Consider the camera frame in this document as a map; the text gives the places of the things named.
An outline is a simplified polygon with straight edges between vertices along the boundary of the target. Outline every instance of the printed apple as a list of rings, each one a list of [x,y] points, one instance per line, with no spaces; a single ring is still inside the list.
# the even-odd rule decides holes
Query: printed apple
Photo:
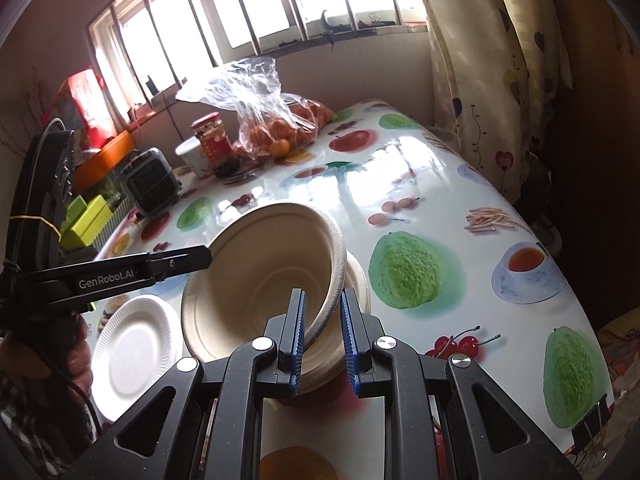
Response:
[[[169,221],[170,213],[168,211],[164,211],[160,213],[155,218],[152,218],[142,229],[140,233],[140,239],[145,242],[146,240],[151,240],[160,234],[164,226]]]
[[[316,176],[320,173],[324,173],[326,168],[324,166],[316,166],[314,168],[309,168],[308,170],[302,170],[299,173],[296,173],[293,178],[309,178],[310,176]]]
[[[357,152],[372,144],[376,133],[372,130],[357,130],[342,137],[335,137],[329,143],[329,148],[334,152]]]

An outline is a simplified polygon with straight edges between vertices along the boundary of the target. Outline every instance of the rubber band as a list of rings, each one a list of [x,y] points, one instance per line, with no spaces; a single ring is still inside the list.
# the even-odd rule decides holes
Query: rubber band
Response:
[[[49,222],[49,220],[47,220],[46,218],[43,218],[42,216],[16,215],[16,216],[9,216],[9,220],[40,220],[41,222],[44,222],[46,225],[48,225],[53,229],[53,232],[55,232],[55,234],[58,235],[58,241],[62,240],[62,234],[60,234],[60,231],[58,231],[58,228],[55,225],[53,225],[51,222]]]

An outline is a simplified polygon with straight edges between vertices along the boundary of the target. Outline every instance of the window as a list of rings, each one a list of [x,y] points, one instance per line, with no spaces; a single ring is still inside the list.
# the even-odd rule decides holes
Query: window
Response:
[[[339,34],[425,22],[421,0],[115,0],[88,35],[111,104],[126,118],[211,66],[321,37],[327,23]]]

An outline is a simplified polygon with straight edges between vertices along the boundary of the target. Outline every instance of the white paper plate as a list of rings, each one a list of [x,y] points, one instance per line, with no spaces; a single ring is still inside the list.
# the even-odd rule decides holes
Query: white paper plate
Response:
[[[95,346],[91,368],[96,406],[111,422],[182,357],[182,328],[173,307],[145,294],[111,317]]]

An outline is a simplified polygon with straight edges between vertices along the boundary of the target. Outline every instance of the glass jar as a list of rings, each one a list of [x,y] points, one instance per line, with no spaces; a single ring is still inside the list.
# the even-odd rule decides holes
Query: glass jar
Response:
[[[225,178],[238,171],[240,159],[234,153],[231,142],[226,136],[225,125],[220,119],[219,112],[213,112],[194,121],[191,129],[210,160],[216,177]]]

